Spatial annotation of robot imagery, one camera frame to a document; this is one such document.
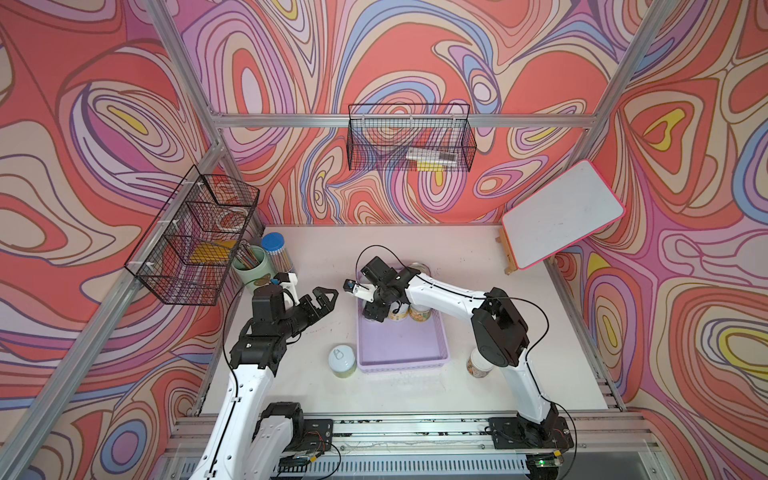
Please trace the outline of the purple plastic basket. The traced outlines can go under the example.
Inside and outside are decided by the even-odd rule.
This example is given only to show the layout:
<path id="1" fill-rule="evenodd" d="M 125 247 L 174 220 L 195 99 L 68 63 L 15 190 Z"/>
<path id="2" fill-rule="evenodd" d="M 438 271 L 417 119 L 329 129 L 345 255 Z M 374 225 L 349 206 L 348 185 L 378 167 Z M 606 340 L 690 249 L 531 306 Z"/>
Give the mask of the purple plastic basket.
<path id="1" fill-rule="evenodd" d="M 357 363 L 365 373 L 438 368 L 450 360 L 442 315 L 433 310 L 425 322 L 407 314 L 384 322 L 363 316 L 365 302 L 357 300 Z"/>

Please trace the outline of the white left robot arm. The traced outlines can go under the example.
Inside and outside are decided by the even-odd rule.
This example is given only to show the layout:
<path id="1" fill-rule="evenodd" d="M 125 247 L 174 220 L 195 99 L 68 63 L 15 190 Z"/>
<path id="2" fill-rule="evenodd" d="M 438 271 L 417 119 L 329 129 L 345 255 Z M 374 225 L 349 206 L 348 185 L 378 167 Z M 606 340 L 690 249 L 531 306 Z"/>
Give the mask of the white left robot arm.
<path id="1" fill-rule="evenodd" d="M 269 479 L 283 453 L 303 441 L 300 405 L 264 400 L 289 340 L 333 312 L 338 296 L 335 289 L 316 287 L 294 299 L 277 284 L 253 292 L 251 318 L 227 360 L 227 398 L 193 479 Z"/>

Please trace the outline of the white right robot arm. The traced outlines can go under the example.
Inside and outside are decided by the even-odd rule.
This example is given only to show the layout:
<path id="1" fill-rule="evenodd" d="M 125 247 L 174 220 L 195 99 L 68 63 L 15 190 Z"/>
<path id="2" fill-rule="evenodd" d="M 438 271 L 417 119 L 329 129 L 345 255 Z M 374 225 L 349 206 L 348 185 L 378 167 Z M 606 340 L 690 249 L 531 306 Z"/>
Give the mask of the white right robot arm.
<path id="1" fill-rule="evenodd" d="M 379 257 L 362 268 L 361 276 L 360 280 L 347 279 L 343 289 L 363 301 L 364 318 L 383 322 L 391 306 L 409 305 L 468 321 L 480 356 L 501 370 L 515 395 L 522 425 L 540 430 L 554 427 L 558 409 L 535 379 L 529 362 L 528 325 L 504 290 L 463 289 L 414 267 L 395 270 Z"/>

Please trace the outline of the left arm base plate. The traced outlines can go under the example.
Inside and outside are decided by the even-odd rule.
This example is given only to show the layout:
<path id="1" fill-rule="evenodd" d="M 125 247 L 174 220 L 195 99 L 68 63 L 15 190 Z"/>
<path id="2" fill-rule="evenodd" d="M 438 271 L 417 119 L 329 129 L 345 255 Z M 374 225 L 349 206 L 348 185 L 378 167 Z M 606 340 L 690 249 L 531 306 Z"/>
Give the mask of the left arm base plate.
<path id="1" fill-rule="evenodd" d="M 334 421 L 331 418 L 305 417 L 298 402 L 273 402 L 261 418 L 284 417 L 291 422 L 292 437 L 278 463 L 278 469 L 305 467 L 310 459 L 322 456 L 332 446 Z"/>

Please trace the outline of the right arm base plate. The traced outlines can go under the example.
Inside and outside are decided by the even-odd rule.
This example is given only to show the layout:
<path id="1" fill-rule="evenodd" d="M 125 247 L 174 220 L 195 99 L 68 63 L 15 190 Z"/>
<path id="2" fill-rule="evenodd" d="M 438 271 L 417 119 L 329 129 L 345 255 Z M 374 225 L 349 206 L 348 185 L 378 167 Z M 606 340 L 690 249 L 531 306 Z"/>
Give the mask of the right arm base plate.
<path id="1" fill-rule="evenodd" d="M 575 445 L 572 430 L 563 417 L 548 418 L 540 424 L 521 416 L 492 417 L 485 432 L 497 450 L 568 451 Z"/>

